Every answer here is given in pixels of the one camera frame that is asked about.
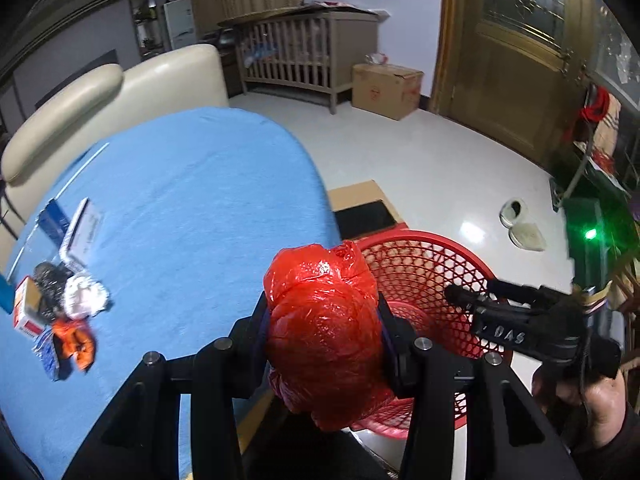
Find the person right hand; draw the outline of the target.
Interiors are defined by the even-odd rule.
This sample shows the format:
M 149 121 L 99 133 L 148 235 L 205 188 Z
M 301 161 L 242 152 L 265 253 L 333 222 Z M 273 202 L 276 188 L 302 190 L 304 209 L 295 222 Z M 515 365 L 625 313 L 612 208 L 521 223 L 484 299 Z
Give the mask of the person right hand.
M 532 395 L 544 413 L 556 402 L 582 406 L 589 413 L 589 442 L 595 448 L 609 444 L 623 427 L 627 399 L 625 379 L 620 370 L 614 378 L 602 376 L 580 390 L 574 382 L 552 378 L 550 372 L 541 366 L 533 374 Z

